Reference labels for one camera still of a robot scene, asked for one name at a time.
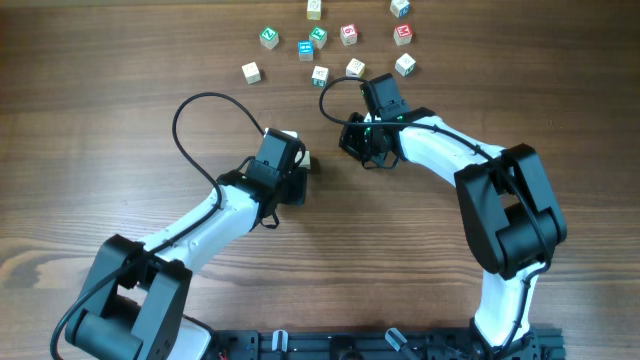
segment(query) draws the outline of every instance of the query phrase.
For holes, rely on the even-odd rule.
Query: black bracket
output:
[[[218,177],[220,185],[235,186],[260,204],[254,227],[271,216],[276,220],[275,211],[279,204],[304,204],[307,170],[295,167],[296,154],[300,149],[304,146],[299,139],[269,129],[258,154],[249,161],[244,174],[232,170]]]
[[[98,251],[80,296],[112,271],[144,256],[143,244],[115,235]],[[166,359],[178,336],[191,271],[179,261],[152,257],[89,298],[67,324],[65,339],[88,354],[109,360]],[[144,304],[118,295],[136,284]]]
[[[468,328],[410,331],[403,335],[407,346],[421,360],[487,359],[484,353],[474,350],[475,337]],[[529,335],[527,345],[511,354],[511,359],[566,358],[560,330],[531,327]],[[214,338],[218,339],[217,346],[205,359],[218,359],[218,353],[222,353],[227,354],[228,360],[407,360],[385,340],[384,332],[289,333],[286,352],[272,350],[272,333],[218,331]]]
[[[504,150],[495,163],[513,173],[515,185],[553,252],[567,238],[567,224],[538,154],[521,144]],[[506,209],[502,206],[500,195],[509,189],[491,164],[467,166],[454,178],[467,243],[482,268],[508,280],[519,270],[544,260],[524,204],[518,202]]]

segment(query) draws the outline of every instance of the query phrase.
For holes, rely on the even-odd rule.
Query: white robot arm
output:
[[[416,123],[437,126],[464,137],[493,158],[500,157],[505,150],[501,146],[488,145],[460,133],[445,124],[439,116],[424,117]],[[456,172],[472,164],[480,165],[487,162],[487,159],[474,150],[440,132],[407,127],[400,131],[399,137],[402,152],[408,161],[425,166],[453,186],[456,186]],[[541,263],[529,265],[509,280],[505,280],[500,274],[491,274],[483,270],[482,300],[474,321],[477,329],[492,347],[501,346],[507,340],[514,322],[517,321],[518,304],[524,292],[523,281],[532,271],[542,267]],[[519,340],[529,331],[529,305],[537,279],[538,276],[535,276],[531,281],[522,323],[513,341]]]
[[[167,228],[137,242],[116,235],[102,245],[80,298],[99,290],[72,312],[65,332],[70,344],[109,360],[204,356],[212,331],[183,316],[192,274],[263,219],[273,217],[275,225],[265,226],[277,227],[279,204],[304,203],[309,153],[297,134],[267,129],[258,154],[245,163],[217,179],[219,193],[214,189]],[[122,273],[97,285],[114,271]],[[119,286],[146,290],[144,303],[118,295]]]
[[[332,118],[322,107],[326,90],[321,95],[323,115],[344,125],[340,147],[363,167],[372,162],[383,169],[393,152],[393,166],[398,159],[423,165],[456,187],[467,242],[484,268],[482,300],[472,319],[483,345],[479,351],[494,359],[522,349],[537,277],[566,238],[562,212],[537,154],[524,144],[505,149],[475,140],[426,108],[410,111],[391,74],[359,81],[369,109],[364,117]],[[520,203],[504,209],[499,198],[506,193],[516,194]],[[401,335],[391,330],[387,340],[400,351],[394,339]]]

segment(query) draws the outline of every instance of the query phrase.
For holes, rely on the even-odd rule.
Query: wooden table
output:
[[[157,231],[210,191],[172,142],[188,96],[218,91],[263,127],[300,132],[318,159],[303,207],[276,231],[237,239],[196,276],[185,312],[217,329],[356,330],[465,326],[480,299],[456,195],[409,163],[365,171],[318,111],[315,65],[342,76],[394,72],[413,107],[488,143],[525,142],[542,157],[569,226],[537,286],[534,324],[561,327],[571,359],[640,353],[640,22],[633,2],[414,1],[406,20],[387,1],[249,1],[196,6],[12,9],[0,12],[0,358],[41,359],[94,255],[115,233]],[[397,47],[395,24],[415,30]],[[355,23],[358,44],[339,27]],[[258,34],[280,31],[269,51]],[[297,41],[330,39],[313,63]],[[256,61],[263,80],[247,85]],[[327,108],[364,111],[355,84]],[[215,176],[261,139],[222,100],[183,114],[185,147]],[[86,355],[65,344],[65,358]]]

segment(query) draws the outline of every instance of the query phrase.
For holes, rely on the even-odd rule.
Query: alphabet cube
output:
[[[409,54],[404,54],[396,61],[396,70],[402,76],[407,76],[416,67],[416,61]]]
[[[409,13],[409,0],[391,0],[391,12],[397,18],[401,18]]]
[[[269,50],[278,45],[279,41],[278,32],[268,26],[260,33],[260,44]]]
[[[319,28],[317,26],[314,27],[311,31],[311,34],[309,34],[309,40],[315,47],[317,47],[318,49],[322,49],[324,44],[327,42],[327,30]]]
[[[322,16],[322,0],[309,0],[307,2],[307,19],[320,20]]]
[[[351,59],[347,65],[347,76],[361,77],[364,74],[364,63],[356,58]]]
[[[313,61],[313,44],[311,41],[298,41],[300,61]]]
[[[353,24],[345,25],[340,28],[340,39],[344,46],[353,45],[358,42],[358,30]]]
[[[396,40],[398,46],[410,43],[412,37],[413,31],[409,24],[398,25],[393,31],[393,38]]]
[[[317,87],[325,87],[327,85],[327,80],[329,80],[329,69],[323,68],[322,66],[316,66],[313,69],[313,74],[311,75],[311,82],[313,86]]]
[[[242,67],[242,72],[244,73],[244,77],[247,79],[247,84],[253,84],[254,82],[260,81],[260,70],[258,70],[258,65],[255,62],[249,63]]]

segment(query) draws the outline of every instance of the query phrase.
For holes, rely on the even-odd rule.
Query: black clamp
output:
[[[260,204],[254,227],[263,219],[273,217],[275,229],[280,223],[276,215],[279,204],[304,204],[307,189],[307,170],[297,166],[296,155],[305,147],[302,142],[282,131],[269,129],[255,159],[249,161],[245,173],[232,170],[216,180],[220,185],[231,185],[248,193]]]
[[[385,74],[360,85],[362,96],[371,115],[372,124],[385,123],[412,123],[428,116],[434,116],[435,112],[427,108],[419,108],[410,111],[409,104],[400,95],[396,81],[391,74]],[[350,123],[365,123],[365,117],[354,112],[348,120]],[[373,168],[394,168],[399,160],[406,161],[402,152],[399,134],[402,127],[399,126],[348,126],[345,125],[340,135],[339,146],[349,155],[362,163],[371,161],[376,165]],[[385,167],[384,163],[389,152],[396,155],[396,160],[391,167]]]
[[[535,150],[525,144],[504,150],[495,159],[523,194],[551,254],[567,238],[567,224]],[[483,269],[505,279],[544,261],[544,249],[520,202],[502,206],[508,192],[494,165],[470,165],[454,174],[460,213],[469,248]]]

